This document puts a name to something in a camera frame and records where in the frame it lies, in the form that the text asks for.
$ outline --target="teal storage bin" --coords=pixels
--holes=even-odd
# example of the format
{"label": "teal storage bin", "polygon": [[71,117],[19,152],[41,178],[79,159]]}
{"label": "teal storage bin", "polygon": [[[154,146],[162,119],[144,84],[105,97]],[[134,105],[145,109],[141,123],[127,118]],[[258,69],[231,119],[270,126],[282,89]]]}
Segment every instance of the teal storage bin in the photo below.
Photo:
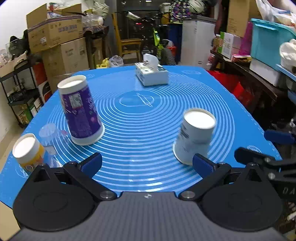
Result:
{"label": "teal storage bin", "polygon": [[251,19],[253,23],[251,56],[276,70],[281,64],[279,47],[284,42],[296,39],[296,32],[290,27],[260,19]]}

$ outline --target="paper cup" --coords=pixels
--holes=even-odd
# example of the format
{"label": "paper cup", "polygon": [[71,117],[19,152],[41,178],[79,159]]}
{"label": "paper cup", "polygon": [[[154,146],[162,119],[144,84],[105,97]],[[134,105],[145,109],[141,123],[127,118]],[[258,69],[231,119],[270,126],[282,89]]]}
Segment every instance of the paper cup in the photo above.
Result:
{"label": "paper cup", "polygon": [[207,157],[216,118],[208,111],[199,108],[184,112],[181,131],[173,144],[173,152],[179,162],[192,166],[196,153]]}
{"label": "paper cup", "polygon": [[41,163],[57,167],[56,161],[32,133],[21,136],[13,145],[12,155],[28,175]]}
{"label": "paper cup", "polygon": [[105,132],[84,75],[62,80],[57,85],[72,141],[90,145]]}

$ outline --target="screw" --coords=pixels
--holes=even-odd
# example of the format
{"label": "screw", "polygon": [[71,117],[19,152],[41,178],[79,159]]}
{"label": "screw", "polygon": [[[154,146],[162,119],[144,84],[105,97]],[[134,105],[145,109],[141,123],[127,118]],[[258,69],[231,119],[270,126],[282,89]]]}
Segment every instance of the screw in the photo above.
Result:
{"label": "screw", "polygon": [[265,157],[265,158],[264,158],[264,161],[266,161],[267,163],[269,163],[269,162],[271,162],[271,158],[269,158],[269,157]]}
{"label": "screw", "polygon": [[191,199],[195,197],[195,193],[192,191],[184,191],[181,193],[181,196],[186,199]]}
{"label": "screw", "polygon": [[101,198],[104,198],[104,199],[110,199],[110,198],[113,198],[114,197],[114,192],[112,192],[112,191],[102,191],[101,193],[100,193],[100,197]]}
{"label": "screw", "polygon": [[273,179],[275,179],[275,174],[273,173],[273,172],[270,172],[270,173],[268,173],[268,178],[270,179],[270,180],[273,180]]}

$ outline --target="dark wooden table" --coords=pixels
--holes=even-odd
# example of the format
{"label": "dark wooden table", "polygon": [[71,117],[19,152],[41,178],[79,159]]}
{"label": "dark wooden table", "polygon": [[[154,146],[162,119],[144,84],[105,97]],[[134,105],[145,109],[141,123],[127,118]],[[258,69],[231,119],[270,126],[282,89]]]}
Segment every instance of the dark wooden table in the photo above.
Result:
{"label": "dark wooden table", "polygon": [[253,101],[246,109],[253,115],[255,120],[263,129],[269,128],[271,123],[276,123],[283,118],[289,118],[291,109],[291,101],[287,97],[287,90],[273,86],[267,80],[249,69],[248,65],[240,65],[225,61],[223,55],[212,51],[215,55],[214,63],[211,70],[215,70],[217,64],[221,62],[228,69],[234,69],[245,76],[245,84],[252,86],[254,91]]}

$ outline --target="blue mat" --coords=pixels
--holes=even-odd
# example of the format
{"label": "blue mat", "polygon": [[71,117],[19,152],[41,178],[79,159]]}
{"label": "blue mat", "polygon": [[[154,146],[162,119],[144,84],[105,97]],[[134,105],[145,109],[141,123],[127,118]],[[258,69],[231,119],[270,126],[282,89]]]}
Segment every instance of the blue mat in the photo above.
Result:
{"label": "blue mat", "polygon": [[[172,151],[183,112],[192,107],[210,111],[217,119],[208,158],[242,167],[234,159],[238,147],[246,147],[280,159],[275,147],[246,109],[204,69],[166,66],[169,84],[143,87],[133,66],[81,71],[106,131],[90,146],[57,140],[61,164],[82,161],[94,152],[103,156],[103,166],[94,179],[120,194],[122,191],[175,191],[198,182],[192,167],[178,162]],[[24,131],[39,138],[46,123],[67,130],[58,91],[41,108]],[[10,154],[0,174],[0,200],[12,207],[27,175]]]}

